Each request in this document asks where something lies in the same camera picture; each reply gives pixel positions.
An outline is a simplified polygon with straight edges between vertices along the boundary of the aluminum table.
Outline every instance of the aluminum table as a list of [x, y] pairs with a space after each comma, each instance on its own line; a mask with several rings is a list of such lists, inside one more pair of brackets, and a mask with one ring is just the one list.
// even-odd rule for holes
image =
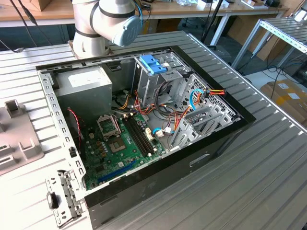
[[298, 49], [303, 53], [307, 52], [307, 24], [298, 23], [293, 18], [259, 19], [232, 63], [232, 68], [235, 69], [238, 66], [260, 27], [266, 29], [267, 32], [255, 48], [254, 54], [262, 47], [271, 33], [292, 46], [277, 67], [280, 67], [287, 60], [294, 49]]
[[[101, 230], [285, 230], [307, 221], [307, 130], [201, 42], [182, 31], [139, 36], [115, 53], [180, 46], [256, 118], [220, 158], [142, 202]], [[0, 103], [24, 103], [44, 157], [0, 177], [1, 227], [56, 230], [46, 176], [67, 162], [35, 66], [74, 60], [68, 45], [0, 53]], [[87, 213], [65, 230], [90, 230]]]

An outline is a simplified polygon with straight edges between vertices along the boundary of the wooden desk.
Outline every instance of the wooden desk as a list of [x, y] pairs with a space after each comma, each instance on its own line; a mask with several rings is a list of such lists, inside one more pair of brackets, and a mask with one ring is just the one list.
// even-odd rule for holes
[[[15, 9], [11, 6], [2, 5], [0, 9], [0, 27], [15, 27], [23, 26]], [[230, 4], [228, 8], [220, 9], [217, 16], [222, 16], [222, 20], [216, 30], [211, 45], [216, 45], [220, 38], [223, 29], [230, 16], [234, 15], [259, 15], [259, 14], [277, 14], [276, 18], [280, 18], [288, 8], [268, 8], [254, 10], [237, 0], [234, 4]], [[31, 11], [37, 19], [39, 25], [53, 24], [71, 24], [74, 23], [73, 8], [70, 0], [53, 0], [43, 12]], [[24, 19], [27, 17], [21, 10]], [[154, 2], [152, 3], [151, 19], [166, 19], [166, 18], [192, 18], [208, 16], [209, 8], [200, 9], [196, 4], [192, 6], [180, 6], [176, 2]], [[147, 19], [148, 12], [143, 11], [144, 19]]]

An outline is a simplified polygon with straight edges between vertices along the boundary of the red cable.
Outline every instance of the red cable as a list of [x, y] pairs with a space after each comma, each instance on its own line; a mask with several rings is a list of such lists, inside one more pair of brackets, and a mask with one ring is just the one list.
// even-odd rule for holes
[[78, 135], [79, 135], [79, 151], [80, 151], [81, 150], [81, 130], [80, 130], [80, 125], [79, 125], [78, 117], [77, 117], [77, 115], [71, 109], [67, 109], [67, 110], [72, 113], [72, 115], [75, 117], [75, 120], [77, 122]]

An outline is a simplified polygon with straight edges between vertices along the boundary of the ram slot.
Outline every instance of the ram slot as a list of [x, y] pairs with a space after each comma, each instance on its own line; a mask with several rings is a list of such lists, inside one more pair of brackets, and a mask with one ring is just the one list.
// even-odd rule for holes
[[154, 150], [147, 140], [146, 136], [140, 130], [138, 124], [133, 118], [127, 118], [123, 120], [123, 123], [131, 135], [133, 141], [136, 143], [141, 151], [143, 157], [147, 157], [148, 153], [154, 154]]

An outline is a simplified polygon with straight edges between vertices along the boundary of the blue drive bay latch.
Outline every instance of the blue drive bay latch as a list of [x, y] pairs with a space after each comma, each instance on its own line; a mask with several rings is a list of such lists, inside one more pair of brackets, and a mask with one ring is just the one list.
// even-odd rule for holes
[[167, 68], [162, 67], [159, 63], [159, 60], [155, 59], [150, 54], [140, 56], [140, 60], [151, 72], [151, 74], [164, 73], [167, 71]]

